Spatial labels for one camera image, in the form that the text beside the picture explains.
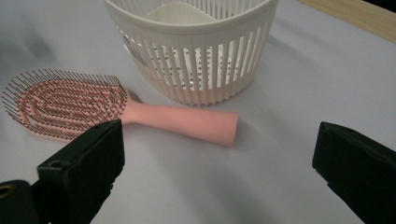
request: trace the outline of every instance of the metal bristle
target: metal bristle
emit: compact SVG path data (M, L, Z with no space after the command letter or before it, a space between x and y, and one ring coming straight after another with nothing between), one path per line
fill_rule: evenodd
M119 119L127 92L113 76L44 69L16 76L2 98L7 113L31 132L71 141L95 124Z

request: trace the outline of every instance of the white basket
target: white basket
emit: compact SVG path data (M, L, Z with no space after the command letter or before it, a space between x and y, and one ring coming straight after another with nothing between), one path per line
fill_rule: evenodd
M278 0L105 0L145 79L190 105L221 102L253 79Z

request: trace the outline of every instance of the pink hairbrush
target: pink hairbrush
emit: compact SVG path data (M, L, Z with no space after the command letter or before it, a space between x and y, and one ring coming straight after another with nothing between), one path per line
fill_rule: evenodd
M113 76L37 70L16 76L3 94L13 119L34 134L67 142L112 119L226 147L233 145L236 131L234 112L140 104Z

